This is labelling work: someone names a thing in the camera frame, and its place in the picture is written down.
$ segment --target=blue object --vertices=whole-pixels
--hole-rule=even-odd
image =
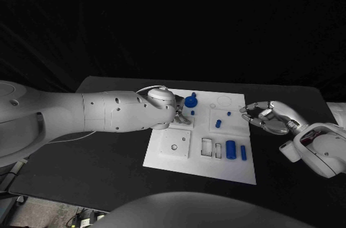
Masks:
[[[247,160],[247,150],[245,150],[245,145],[240,146],[240,150],[241,150],[241,159],[245,161]]]
[[[225,142],[225,157],[230,160],[235,160],[237,159],[237,143],[234,140],[228,140]]]
[[[185,106],[194,108],[198,105],[196,93],[192,92],[192,95],[185,98]]]
[[[221,124],[222,124],[222,120],[218,119],[215,127],[217,127],[217,128],[221,128]]]

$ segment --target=circular hole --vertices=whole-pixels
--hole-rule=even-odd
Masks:
[[[13,106],[18,106],[18,105],[21,104],[19,101],[15,100],[15,99],[12,99],[9,102],[10,102],[10,104],[12,104]]]

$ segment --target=black curtain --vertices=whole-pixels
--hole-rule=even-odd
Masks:
[[[346,101],[346,0],[0,0],[0,79],[312,86]]]

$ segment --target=white cylinder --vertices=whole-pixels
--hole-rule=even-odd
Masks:
[[[302,156],[296,150],[294,142],[289,140],[279,148],[284,156],[292,162],[297,162],[302,159]]]

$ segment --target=robotic hand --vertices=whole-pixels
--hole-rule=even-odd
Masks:
[[[162,130],[175,119],[189,124],[183,105],[162,85],[137,92],[51,93],[0,81],[0,167],[71,133]]]
[[[346,171],[346,130],[332,123],[309,124],[300,114],[280,101],[256,102],[240,109],[241,113],[264,109],[258,118],[243,114],[243,118],[267,132],[294,134],[280,146],[292,162],[303,159],[310,168],[323,176],[333,177]]]

